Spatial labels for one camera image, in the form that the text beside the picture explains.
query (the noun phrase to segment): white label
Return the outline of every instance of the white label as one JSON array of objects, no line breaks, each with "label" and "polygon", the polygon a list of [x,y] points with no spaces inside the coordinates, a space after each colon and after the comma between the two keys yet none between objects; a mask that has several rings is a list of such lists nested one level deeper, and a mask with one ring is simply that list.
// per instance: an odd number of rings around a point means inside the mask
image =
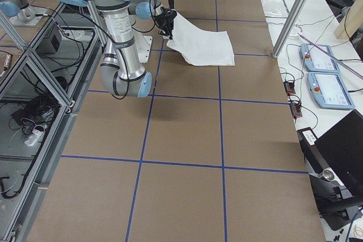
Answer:
[{"label": "white label", "polygon": [[[313,66],[317,69],[325,69],[325,70],[334,70],[334,65],[332,59],[323,52],[321,52],[319,49],[317,49],[314,46],[308,46],[311,61],[313,62]],[[323,49],[325,52],[328,53],[328,49],[326,46],[320,46],[321,49]]]},{"label": "white label", "polygon": [[315,76],[326,104],[349,105],[337,76],[325,74]]},{"label": "white label", "polygon": [[313,135],[311,130],[305,130],[302,132],[310,146],[315,145],[316,137]]}]

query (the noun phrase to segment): white desk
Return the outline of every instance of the white desk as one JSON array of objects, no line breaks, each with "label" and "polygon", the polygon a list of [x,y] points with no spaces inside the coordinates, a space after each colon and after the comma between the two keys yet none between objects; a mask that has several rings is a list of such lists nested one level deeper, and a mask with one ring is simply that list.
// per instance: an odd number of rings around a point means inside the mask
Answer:
[{"label": "white desk", "polygon": [[[291,10],[292,5],[295,0],[285,0],[289,10]],[[300,13],[300,16],[296,22],[296,24],[311,24],[317,21],[323,20],[329,16],[332,16],[333,13],[330,10],[329,6],[326,4],[325,0],[307,0],[305,6]],[[275,44],[281,30],[282,24],[271,24],[271,23],[284,23],[286,19],[280,18],[267,18],[267,22],[269,24],[269,31],[271,35],[272,42]],[[332,47],[334,56],[340,60],[342,59],[360,59],[354,47],[350,42],[347,42],[343,45],[339,45],[343,43],[345,40],[338,40],[334,35],[334,30],[338,26],[338,21],[334,16],[328,18],[327,20],[311,25],[311,26],[302,26],[303,36],[308,38],[310,41],[316,42],[317,39],[321,36],[322,33],[324,35],[319,39],[318,44],[328,44]],[[301,45],[306,43],[300,37],[290,37],[285,46],[284,50],[278,57],[279,67],[283,67],[287,70],[287,72],[293,74],[295,78],[301,77],[301,72],[297,69],[293,68],[288,63],[288,57],[286,55],[286,45],[288,44],[296,44]],[[290,57],[290,63],[296,67],[302,67],[302,61],[299,56],[299,47],[297,46],[288,46],[288,55]],[[351,68],[358,71],[360,74],[363,74],[363,63],[362,62],[348,62],[346,63]],[[348,90],[356,90],[363,88],[363,80],[360,80],[358,77],[354,76],[348,70],[340,66],[341,76]],[[346,116],[349,111],[344,110],[329,110],[329,109],[320,109],[316,102],[314,101],[310,90],[307,85],[307,70],[303,69],[305,76],[302,80],[302,86],[300,91],[300,81],[296,82],[296,93],[302,100],[302,105],[310,110],[312,110],[319,118],[318,125],[314,129],[315,134],[320,137],[324,134],[329,128],[335,125],[338,121],[340,121],[344,116]],[[351,97],[354,101],[356,109],[363,113],[363,91],[351,93]],[[305,127],[314,127],[316,124],[316,118],[309,111],[302,109],[303,117],[298,118],[295,124],[296,129],[302,129]],[[363,219],[355,220],[354,225],[357,224],[359,227],[363,228]],[[345,236],[347,235],[348,227],[344,227],[344,232],[342,234],[339,231],[332,231],[325,220],[322,220],[322,225],[324,228],[324,233],[327,240],[333,240],[336,235],[340,235],[340,241],[344,241]]]}]

